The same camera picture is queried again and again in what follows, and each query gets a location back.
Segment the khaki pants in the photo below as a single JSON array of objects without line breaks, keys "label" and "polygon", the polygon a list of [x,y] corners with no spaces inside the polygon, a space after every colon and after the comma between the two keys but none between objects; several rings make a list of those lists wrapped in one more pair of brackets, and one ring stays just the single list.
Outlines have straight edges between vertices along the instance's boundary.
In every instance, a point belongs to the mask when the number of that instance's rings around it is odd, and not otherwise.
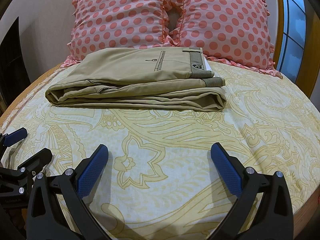
[{"label": "khaki pants", "polygon": [[214,112],[226,105],[224,85],[201,48],[107,48],[88,54],[45,95],[57,107]]}]

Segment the left polka dot pillow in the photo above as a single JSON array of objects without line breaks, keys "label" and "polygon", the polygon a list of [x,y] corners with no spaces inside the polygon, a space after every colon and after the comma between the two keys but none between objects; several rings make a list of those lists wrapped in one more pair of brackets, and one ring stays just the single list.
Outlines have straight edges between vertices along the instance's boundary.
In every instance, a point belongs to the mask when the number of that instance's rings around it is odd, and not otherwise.
[{"label": "left polka dot pillow", "polygon": [[62,67],[105,48],[169,46],[169,0],[73,0],[75,23]]}]

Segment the yellow patterned bed sheet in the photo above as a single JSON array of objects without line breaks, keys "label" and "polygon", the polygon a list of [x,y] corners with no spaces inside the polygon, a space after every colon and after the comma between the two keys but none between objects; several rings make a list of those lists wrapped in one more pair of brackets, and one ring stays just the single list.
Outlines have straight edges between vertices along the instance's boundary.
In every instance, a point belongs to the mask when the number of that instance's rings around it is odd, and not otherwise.
[{"label": "yellow patterned bed sheet", "polygon": [[319,187],[319,111],[287,77],[210,66],[226,81],[220,112],[55,107],[44,94],[72,69],[54,68],[1,117],[3,133],[28,131],[3,165],[16,168],[48,148],[45,172],[61,174],[104,144],[109,160],[89,208],[111,237],[205,239],[236,199],[210,159],[219,142],[244,166],[283,172],[300,214]]}]

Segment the polka dot pillow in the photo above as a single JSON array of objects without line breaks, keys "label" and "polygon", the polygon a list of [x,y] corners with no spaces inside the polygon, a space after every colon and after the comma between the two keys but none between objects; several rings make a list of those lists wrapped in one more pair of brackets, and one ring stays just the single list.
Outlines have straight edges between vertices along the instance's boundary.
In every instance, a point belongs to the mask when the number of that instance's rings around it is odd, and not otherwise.
[{"label": "polka dot pillow", "polygon": [[73,0],[75,23],[62,67],[105,48],[169,46],[169,0]]},{"label": "polka dot pillow", "polygon": [[211,61],[281,77],[271,57],[265,0],[168,0],[179,12],[167,42],[174,47],[199,47]]}]

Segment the right polka dot pillow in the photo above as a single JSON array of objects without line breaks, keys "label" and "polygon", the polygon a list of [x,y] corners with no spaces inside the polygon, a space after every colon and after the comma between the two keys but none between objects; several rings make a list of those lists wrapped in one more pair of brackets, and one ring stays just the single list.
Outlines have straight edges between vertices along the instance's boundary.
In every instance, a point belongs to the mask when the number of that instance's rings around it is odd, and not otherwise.
[{"label": "right polka dot pillow", "polygon": [[271,57],[265,0],[168,0],[179,12],[167,42],[174,47],[199,47],[211,61],[281,77]]}]

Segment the wooden framed window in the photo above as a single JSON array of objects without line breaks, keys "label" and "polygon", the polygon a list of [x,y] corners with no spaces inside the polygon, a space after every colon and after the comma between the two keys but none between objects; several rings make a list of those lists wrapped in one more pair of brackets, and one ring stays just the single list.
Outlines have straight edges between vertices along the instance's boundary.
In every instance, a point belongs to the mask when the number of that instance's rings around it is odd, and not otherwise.
[{"label": "wooden framed window", "polygon": [[319,17],[308,0],[266,0],[275,68],[310,98],[319,75]]}]

